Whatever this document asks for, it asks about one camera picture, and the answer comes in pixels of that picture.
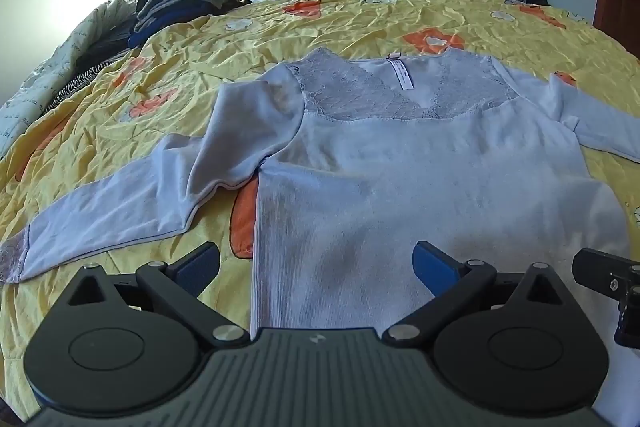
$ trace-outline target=blue clothing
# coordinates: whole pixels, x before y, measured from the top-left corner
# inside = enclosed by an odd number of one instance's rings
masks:
[[[625,215],[580,144],[640,162],[640,120],[455,48],[402,66],[318,49],[223,84],[205,136],[168,135],[54,202],[0,245],[0,277],[185,232],[219,187],[257,171],[253,335],[385,330],[433,298],[412,270],[423,239],[506,272],[544,261],[609,350],[596,411],[636,427],[640,357],[613,342],[615,302],[578,286],[571,263],[583,247],[628,257]]]
[[[171,6],[162,8],[161,10],[156,10],[153,13],[153,15],[149,15],[142,22],[139,22],[138,24],[136,24],[134,31],[136,33],[140,32],[145,28],[148,28],[150,25],[154,24],[158,19],[161,19],[169,14],[187,12],[187,11],[189,12],[201,11],[204,14],[210,14],[215,12],[215,8],[209,2],[206,2],[206,1],[199,1],[199,0],[178,1],[177,3],[172,4]]]
[[[189,22],[204,15],[210,15],[214,7],[209,3],[203,3],[202,6],[193,7],[185,10],[170,10],[158,18],[153,18],[144,28],[137,33],[132,33],[129,37],[129,48],[137,48],[142,46],[146,40],[161,29],[166,28],[178,22]]]

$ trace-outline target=orange flower pattern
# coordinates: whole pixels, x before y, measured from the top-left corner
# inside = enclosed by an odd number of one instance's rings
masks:
[[[131,109],[129,109],[129,116],[131,118],[137,118],[139,116],[144,116],[153,110],[156,110],[161,105],[164,105],[175,93],[178,91],[177,89],[171,89],[162,94],[157,94],[153,98],[148,100],[143,100],[142,102],[138,102]]]
[[[149,59],[145,57],[136,57],[132,59],[129,64],[120,70],[120,74],[113,81],[113,87],[123,86],[126,84],[130,76],[135,73],[138,68],[144,66],[148,61]]]
[[[51,130],[51,132],[47,134],[47,137],[44,140],[42,140],[40,145],[38,145],[36,149],[27,157],[23,165],[15,173],[15,180],[17,182],[21,181],[22,177],[24,176],[24,172],[27,170],[27,165],[29,165],[31,158],[33,158],[36,155],[36,153],[44,151],[45,147],[49,145],[52,142],[52,140],[65,128],[66,122],[69,121],[69,118],[71,118],[71,116],[66,117],[62,122],[60,122],[57,126],[55,126]]]
[[[563,30],[566,29],[566,26],[559,20],[554,19],[551,15],[547,15],[546,13],[544,13],[540,6],[520,6],[520,11],[523,13],[528,13],[529,15],[533,15],[534,17],[537,17],[538,19],[541,19],[544,22],[551,24],[552,26],[562,28]]]
[[[570,86],[577,87],[575,83],[575,78],[572,77],[569,73],[564,73],[564,71],[556,71],[554,75],[557,76],[560,80],[562,80],[565,84],[569,84]]]
[[[460,35],[447,35],[437,28],[427,28],[415,33],[408,33],[402,38],[422,53],[438,55],[449,48],[465,49],[465,39]]]
[[[320,4],[319,0],[299,1],[285,6],[282,10],[284,13],[291,13],[299,17],[309,17],[310,19],[316,20],[322,15]]]

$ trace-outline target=bed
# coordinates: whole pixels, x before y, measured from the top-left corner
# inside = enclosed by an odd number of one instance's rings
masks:
[[[639,61],[565,10],[510,0],[256,2],[162,30],[33,123],[0,160],[0,238],[18,232],[73,188],[146,155],[167,133],[203,134],[222,83],[253,80],[319,46],[344,58],[437,54],[448,46],[492,54],[540,78],[558,72],[578,89],[640,117]],[[633,255],[640,259],[640,165],[583,152],[591,174],[617,195]],[[130,273],[151,260],[171,263],[214,241],[221,251],[220,273],[200,299],[248,327],[251,190],[249,184],[239,192],[217,192],[188,233],[92,261],[108,273]],[[85,263],[75,261],[1,289],[0,394],[23,419],[38,410],[22,368],[25,347]]]

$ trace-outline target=garment label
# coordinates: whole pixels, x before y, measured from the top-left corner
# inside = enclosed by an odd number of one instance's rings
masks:
[[[411,77],[409,76],[409,71],[406,70],[402,60],[399,58],[388,58],[389,64],[391,64],[396,72],[396,76],[398,77],[398,81],[400,82],[400,87],[402,89],[414,89],[414,83],[411,81]]]

